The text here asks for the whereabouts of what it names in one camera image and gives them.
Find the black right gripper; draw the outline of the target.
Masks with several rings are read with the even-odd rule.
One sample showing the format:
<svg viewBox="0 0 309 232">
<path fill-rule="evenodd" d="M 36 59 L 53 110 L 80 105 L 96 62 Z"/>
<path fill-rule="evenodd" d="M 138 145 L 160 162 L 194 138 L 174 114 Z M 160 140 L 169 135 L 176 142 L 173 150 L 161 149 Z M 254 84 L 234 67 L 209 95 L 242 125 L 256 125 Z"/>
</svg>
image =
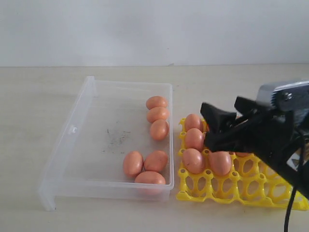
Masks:
<svg viewBox="0 0 309 232">
<path fill-rule="evenodd" d="M 208 125 L 204 145 L 211 151 L 255 154 L 272 168 L 287 163 L 306 134 L 306 110 L 283 112 L 237 97 L 235 108 L 225 111 L 203 102 L 200 113 Z"/>
</svg>

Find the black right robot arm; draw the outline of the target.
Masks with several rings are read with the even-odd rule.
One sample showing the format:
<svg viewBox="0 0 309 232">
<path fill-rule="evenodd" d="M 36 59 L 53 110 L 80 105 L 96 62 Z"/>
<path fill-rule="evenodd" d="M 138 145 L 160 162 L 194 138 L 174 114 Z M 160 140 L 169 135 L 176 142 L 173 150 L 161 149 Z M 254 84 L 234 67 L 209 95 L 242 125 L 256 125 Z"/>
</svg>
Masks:
<svg viewBox="0 0 309 232">
<path fill-rule="evenodd" d="M 200 113 L 209 126 L 204 145 L 211 151 L 253 153 L 304 195 L 309 196 L 309 112 L 282 111 L 237 97 L 235 112 L 202 103 Z"/>
</svg>

